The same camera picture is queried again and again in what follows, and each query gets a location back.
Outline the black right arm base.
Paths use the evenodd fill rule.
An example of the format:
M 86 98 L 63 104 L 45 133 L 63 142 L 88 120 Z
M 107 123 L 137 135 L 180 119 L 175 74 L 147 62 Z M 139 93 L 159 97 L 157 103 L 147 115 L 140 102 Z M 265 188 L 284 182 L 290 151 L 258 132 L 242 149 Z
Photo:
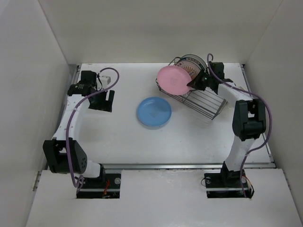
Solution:
M 223 180 L 220 173 L 206 172 L 201 181 L 204 181 L 208 199 L 221 198 L 249 198 L 255 193 L 253 186 L 246 176 L 231 180 Z

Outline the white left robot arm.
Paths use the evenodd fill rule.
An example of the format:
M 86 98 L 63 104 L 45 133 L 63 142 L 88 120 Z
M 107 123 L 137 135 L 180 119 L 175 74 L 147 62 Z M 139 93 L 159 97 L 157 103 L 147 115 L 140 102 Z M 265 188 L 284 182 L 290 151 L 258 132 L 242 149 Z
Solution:
M 101 164 L 89 160 L 78 140 L 84 115 L 88 109 L 112 111 L 115 92 L 109 76 L 83 70 L 80 80 L 70 85 L 67 104 L 58 129 L 50 140 L 43 143 L 43 151 L 52 173 L 73 172 L 89 178 L 99 188 L 106 182 Z

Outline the aluminium side rail left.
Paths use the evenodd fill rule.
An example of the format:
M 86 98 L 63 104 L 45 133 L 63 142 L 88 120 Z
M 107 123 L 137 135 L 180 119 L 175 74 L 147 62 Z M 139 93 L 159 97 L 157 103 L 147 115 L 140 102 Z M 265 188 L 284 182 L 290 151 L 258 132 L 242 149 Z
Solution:
M 37 174 L 36 174 L 36 178 L 35 178 L 33 189 L 32 189 L 33 192 L 35 192 L 38 188 L 40 178 L 41 178 L 41 174 L 42 174 L 41 171 L 38 171 Z

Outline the pink plastic plate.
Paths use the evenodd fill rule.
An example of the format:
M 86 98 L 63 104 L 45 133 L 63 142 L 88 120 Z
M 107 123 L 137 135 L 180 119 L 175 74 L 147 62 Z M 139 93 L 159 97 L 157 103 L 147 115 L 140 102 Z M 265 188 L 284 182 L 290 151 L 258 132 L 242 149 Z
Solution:
M 182 68 L 169 65 L 161 68 L 157 75 L 159 86 L 171 95 L 184 95 L 190 91 L 190 75 Z

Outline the patterned white plate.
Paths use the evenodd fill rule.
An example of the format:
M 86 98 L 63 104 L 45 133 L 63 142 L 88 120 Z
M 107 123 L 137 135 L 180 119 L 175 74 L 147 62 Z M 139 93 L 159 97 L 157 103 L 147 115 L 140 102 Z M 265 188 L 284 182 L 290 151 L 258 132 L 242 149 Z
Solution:
M 191 80 L 194 80 L 201 71 L 201 68 L 196 63 L 188 60 L 180 60 L 175 65 L 184 69 L 190 75 Z

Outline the large patterned rear plate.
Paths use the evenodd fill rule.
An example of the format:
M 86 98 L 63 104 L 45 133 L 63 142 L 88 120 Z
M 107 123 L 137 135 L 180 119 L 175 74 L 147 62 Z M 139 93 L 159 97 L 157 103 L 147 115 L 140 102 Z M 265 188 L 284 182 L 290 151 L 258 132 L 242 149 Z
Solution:
M 207 64 L 205 63 L 205 61 L 195 54 L 186 54 L 182 56 L 180 60 L 188 60 L 196 63 L 201 68 L 201 71 L 205 71 L 207 69 Z

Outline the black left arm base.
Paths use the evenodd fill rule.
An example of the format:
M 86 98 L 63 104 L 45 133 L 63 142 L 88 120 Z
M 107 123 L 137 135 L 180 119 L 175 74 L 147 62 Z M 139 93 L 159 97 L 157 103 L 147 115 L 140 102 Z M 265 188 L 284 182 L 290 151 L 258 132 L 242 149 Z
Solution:
M 77 199 L 119 199 L 121 173 L 106 173 L 99 178 L 85 178 L 83 187 L 76 193 Z

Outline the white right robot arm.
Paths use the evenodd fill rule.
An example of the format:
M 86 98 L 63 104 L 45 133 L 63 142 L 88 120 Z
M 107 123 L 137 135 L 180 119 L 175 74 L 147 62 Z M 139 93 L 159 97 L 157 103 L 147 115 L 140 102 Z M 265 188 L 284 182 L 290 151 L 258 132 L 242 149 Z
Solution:
M 244 174 L 243 161 L 253 143 L 266 130 L 266 105 L 261 98 L 235 86 L 224 78 L 222 62 L 208 62 L 208 68 L 187 84 L 197 90 L 210 88 L 234 108 L 232 131 L 234 141 L 219 174 L 220 183 L 231 186 Z

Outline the blue plastic plate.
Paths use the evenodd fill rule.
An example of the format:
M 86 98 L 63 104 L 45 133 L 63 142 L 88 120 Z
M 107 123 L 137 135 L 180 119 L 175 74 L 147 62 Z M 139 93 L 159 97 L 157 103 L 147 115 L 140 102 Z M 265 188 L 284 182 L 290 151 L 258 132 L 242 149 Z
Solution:
M 140 102 L 136 109 L 136 115 L 142 125 L 156 129 L 169 122 L 172 116 L 172 108 L 167 100 L 152 96 Z

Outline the aluminium front rail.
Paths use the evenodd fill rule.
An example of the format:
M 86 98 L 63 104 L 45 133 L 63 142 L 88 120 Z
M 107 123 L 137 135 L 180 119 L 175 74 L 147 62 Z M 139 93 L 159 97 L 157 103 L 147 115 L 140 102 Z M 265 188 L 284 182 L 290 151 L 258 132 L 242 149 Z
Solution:
M 181 170 L 181 169 L 220 169 L 222 163 L 190 163 L 190 164 L 104 164 L 106 169 L 121 170 Z M 269 163 L 246 163 L 245 168 L 249 169 L 274 169 L 274 162 Z

